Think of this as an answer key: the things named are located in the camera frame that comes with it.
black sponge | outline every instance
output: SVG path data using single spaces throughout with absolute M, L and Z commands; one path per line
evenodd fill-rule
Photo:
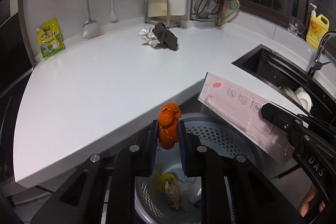
M 162 45 L 168 45 L 173 51 L 177 51 L 177 37 L 162 22 L 156 24 L 152 32 Z

glass cup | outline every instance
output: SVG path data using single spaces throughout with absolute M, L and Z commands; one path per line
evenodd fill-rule
M 302 32 L 299 32 L 300 26 L 303 27 Z M 289 30 L 292 34 L 298 35 L 302 34 L 305 31 L 305 27 L 301 23 L 301 20 L 297 19 L 296 17 L 290 16 L 287 30 Z

yellow sauce pouch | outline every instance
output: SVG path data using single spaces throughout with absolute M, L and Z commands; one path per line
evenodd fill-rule
M 44 60 L 64 49 L 58 23 L 55 18 L 42 24 L 37 35 L 37 42 Z

yellow bottle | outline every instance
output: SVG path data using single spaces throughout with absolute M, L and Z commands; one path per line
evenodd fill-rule
M 329 19 L 324 15 L 319 15 L 317 17 L 315 11 L 317 7 L 312 3 L 310 3 L 310 5 L 312 5 L 314 9 L 310 16 L 306 41 L 309 45 L 318 49 L 322 37 L 329 31 Z

trash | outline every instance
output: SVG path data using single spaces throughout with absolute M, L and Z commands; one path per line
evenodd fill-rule
M 163 149 L 170 150 L 175 143 L 179 142 L 177 127 L 180 117 L 181 110 L 175 103 L 167 103 L 160 109 L 157 122 L 159 124 L 159 144 Z
M 165 196 L 169 206 L 178 211 L 181 202 L 181 195 L 177 186 L 170 179 L 166 179 L 165 182 Z
M 197 178 L 194 183 L 177 181 L 176 185 L 181 195 L 180 207 L 186 212 L 200 207 L 202 197 L 201 178 Z
M 155 25 L 153 33 L 162 45 L 168 45 L 173 51 L 177 51 L 177 37 L 162 22 Z
M 157 190 L 160 192 L 160 193 L 164 193 L 165 192 L 165 184 L 166 184 L 166 180 L 169 180 L 171 181 L 172 183 L 176 183 L 176 178 L 174 177 L 174 175 L 172 174 L 169 174 L 169 173 L 165 173 L 165 174 L 162 174 L 160 177 L 159 177 L 159 182 L 157 184 Z
M 155 48 L 157 44 L 160 44 L 160 41 L 157 39 L 152 30 L 153 28 L 149 28 L 148 31 L 146 29 L 142 29 L 138 36 L 145 40 L 151 47 Z

